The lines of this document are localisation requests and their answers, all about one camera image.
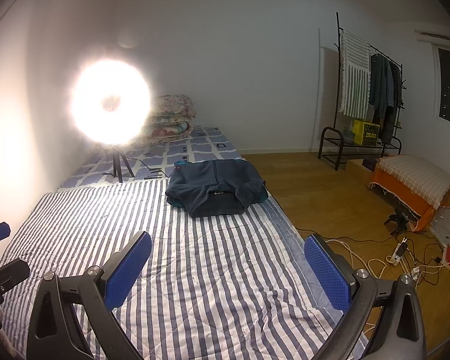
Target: plant pot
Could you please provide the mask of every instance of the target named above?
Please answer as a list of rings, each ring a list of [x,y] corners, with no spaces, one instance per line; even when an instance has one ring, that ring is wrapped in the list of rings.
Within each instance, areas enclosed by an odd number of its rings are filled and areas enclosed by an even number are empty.
[[[353,140],[355,139],[355,134],[353,132],[344,131],[343,132],[343,140],[345,143],[353,143]]]

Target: yellow box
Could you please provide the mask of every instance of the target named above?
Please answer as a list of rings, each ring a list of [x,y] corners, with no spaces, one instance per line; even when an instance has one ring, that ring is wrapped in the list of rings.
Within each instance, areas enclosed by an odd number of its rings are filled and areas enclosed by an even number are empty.
[[[357,145],[374,146],[377,144],[379,131],[380,126],[378,124],[363,122],[355,119],[353,121],[353,132],[355,134],[353,142]]]

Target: clothes rack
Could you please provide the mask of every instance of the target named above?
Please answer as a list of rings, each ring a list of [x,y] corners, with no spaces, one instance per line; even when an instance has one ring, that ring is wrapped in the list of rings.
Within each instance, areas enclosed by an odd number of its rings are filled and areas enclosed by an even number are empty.
[[[336,96],[336,101],[335,101],[334,125],[327,126],[322,130],[322,136],[320,137],[320,148],[319,148],[319,152],[318,152],[318,158],[320,159],[323,157],[327,161],[332,162],[333,164],[335,164],[335,170],[338,170],[338,168],[341,164],[347,163],[346,160],[342,161],[342,157],[344,157],[344,156],[345,157],[355,157],[355,158],[367,158],[367,157],[377,157],[377,156],[384,157],[386,149],[397,150],[398,154],[400,154],[402,152],[402,142],[401,142],[401,140],[399,140],[399,138],[396,137],[396,132],[397,132],[397,130],[401,129],[400,123],[399,123],[400,110],[404,109],[404,106],[403,106],[403,101],[401,101],[401,103],[399,104],[398,109],[397,109],[397,116],[395,118],[395,124],[394,124],[394,133],[392,136],[392,139],[397,141],[398,146],[396,146],[392,143],[385,143],[385,142],[377,142],[376,145],[358,145],[356,143],[346,143],[344,141],[344,136],[343,136],[342,132],[336,128],[338,104],[340,101],[340,80],[341,80],[340,69],[342,67],[342,50],[341,50],[341,39],[340,39],[342,35],[341,35],[340,31],[343,31],[343,28],[340,27],[338,12],[336,13],[336,15],[337,15],[338,44],[336,44],[336,43],[334,43],[334,44],[338,49],[338,81],[337,81],[337,96]],[[395,62],[393,59],[391,59],[389,56],[384,54],[378,48],[376,48],[370,44],[368,44],[368,46],[370,48],[372,48],[373,50],[375,50],[380,55],[387,58],[391,63],[394,63],[396,66],[398,66],[400,68],[400,78],[402,80],[402,89],[406,89],[403,86],[403,83],[404,83],[404,81],[403,81],[403,65]],[[326,137],[325,133],[327,131],[331,131],[333,133],[338,134],[338,138]],[[322,154],[323,142],[325,140],[338,147],[338,151],[336,154]],[[354,148],[364,149],[364,151],[358,150],[358,151],[354,151],[351,153],[343,153],[344,147],[354,147]],[[376,150],[374,151],[373,149],[381,149],[382,151],[377,152]]]

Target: blue patterned bed sheet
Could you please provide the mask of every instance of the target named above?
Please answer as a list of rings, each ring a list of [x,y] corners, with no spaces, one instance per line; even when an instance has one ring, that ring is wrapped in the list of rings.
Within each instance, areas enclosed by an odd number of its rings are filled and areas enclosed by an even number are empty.
[[[161,169],[167,176],[170,176],[176,161],[201,162],[242,158],[233,144],[217,127],[194,128],[190,138],[176,142],[129,145],[123,148],[123,152],[135,174],[135,177],[131,178],[125,164],[121,161],[124,182],[164,179],[166,176],[162,172],[157,172],[156,169]],[[152,168],[152,171],[138,160],[142,160]],[[95,154],[58,190],[116,184],[119,179],[112,176],[112,171],[112,151]]]

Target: beige checkered blanket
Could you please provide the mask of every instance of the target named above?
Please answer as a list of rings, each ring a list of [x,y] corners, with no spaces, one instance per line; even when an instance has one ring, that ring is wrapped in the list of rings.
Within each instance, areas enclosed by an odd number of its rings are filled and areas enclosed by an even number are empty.
[[[384,157],[379,169],[409,187],[428,204],[437,209],[450,189],[450,175],[432,163],[413,155]]]

